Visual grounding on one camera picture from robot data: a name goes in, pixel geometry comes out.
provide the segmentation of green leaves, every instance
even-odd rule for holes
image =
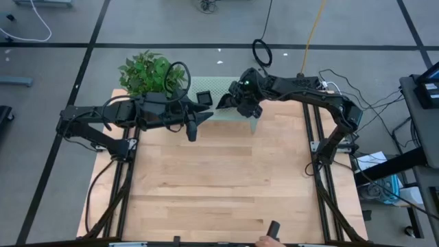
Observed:
[[[126,58],[125,65],[118,68],[121,86],[127,89],[130,95],[139,95],[147,92],[164,92],[164,77],[171,65],[162,54],[152,53],[149,50],[135,55],[133,60]],[[185,72],[180,67],[169,70],[166,79],[167,88],[174,90],[179,83],[185,81]]]

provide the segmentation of gray floor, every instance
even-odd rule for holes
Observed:
[[[53,43],[87,43],[104,0],[76,0],[73,9],[39,8],[54,35]],[[425,45],[439,45],[437,0],[405,0],[404,3]],[[260,37],[268,1],[224,0],[218,11],[205,15],[190,0],[112,0],[97,42],[99,43],[251,43]],[[267,43],[305,44],[319,0],[276,0],[265,35]],[[17,36],[43,38],[44,27],[32,10],[2,1],[0,9],[12,12],[18,21],[0,19],[0,27]],[[396,0],[328,0],[313,44],[320,45],[415,45]],[[117,67],[140,49],[94,49],[76,105],[102,104],[119,87]],[[171,61],[184,61],[192,76],[239,76],[256,67],[250,49],[156,49]],[[0,105],[14,107],[16,119],[0,146],[0,245],[13,244],[19,234],[36,184],[55,137],[60,110],[65,107],[85,49],[0,48],[0,74],[34,78],[32,88],[0,86]],[[273,50],[270,73],[295,76],[303,50]],[[439,51],[429,52],[431,61]],[[331,68],[349,78],[363,96],[374,102],[397,90],[398,79],[422,73],[426,66],[419,51],[311,50],[306,75]],[[355,93],[343,79],[323,75],[342,91]],[[383,114],[389,129],[408,116],[404,101]],[[362,124],[374,117],[369,110]],[[396,149],[379,121],[365,127],[359,141],[362,152]],[[401,143],[410,139],[408,128],[399,133]],[[60,147],[43,200],[28,241],[73,239],[91,177],[95,154],[70,143]],[[408,239],[401,229],[409,224],[405,209],[373,208],[366,226],[371,240],[380,244],[434,246],[424,217],[426,239]]]

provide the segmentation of wooden tabletop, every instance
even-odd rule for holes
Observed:
[[[112,96],[125,93],[116,89]],[[302,104],[264,101],[261,106],[254,134],[248,122],[232,121],[205,121],[196,142],[187,141],[185,129],[142,132],[123,240],[171,242],[179,235],[183,242],[255,242],[276,220],[284,243],[323,243],[316,188],[304,173],[311,156]],[[320,112],[325,135],[330,135],[332,117],[325,109]],[[104,133],[122,137],[116,127]],[[92,179],[109,160],[106,152],[97,155]],[[350,165],[347,154],[337,154],[335,160]],[[115,167],[93,188],[91,227],[108,206]],[[352,171],[331,168],[340,211],[367,239]],[[335,239],[332,221],[329,214]],[[83,213],[78,236],[84,234]]]

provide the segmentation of human hand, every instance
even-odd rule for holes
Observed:
[[[255,245],[256,247],[285,247],[285,245],[268,236],[260,237],[259,241],[257,241]]]

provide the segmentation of yellow cable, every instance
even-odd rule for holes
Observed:
[[[327,0],[322,0],[322,5],[320,5],[320,9],[318,10],[318,14],[317,14],[316,20],[314,21],[313,28],[311,29],[311,33],[309,34],[307,47],[305,48],[305,55],[303,56],[302,69],[300,70],[301,73],[303,73],[303,70],[305,69],[305,65],[307,64],[309,43],[311,42],[311,38],[313,37],[314,30],[318,24],[318,21],[320,20],[320,15],[322,15],[322,11],[323,11],[323,8],[324,8],[324,5],[326,4],[326,2],[327,2]]]

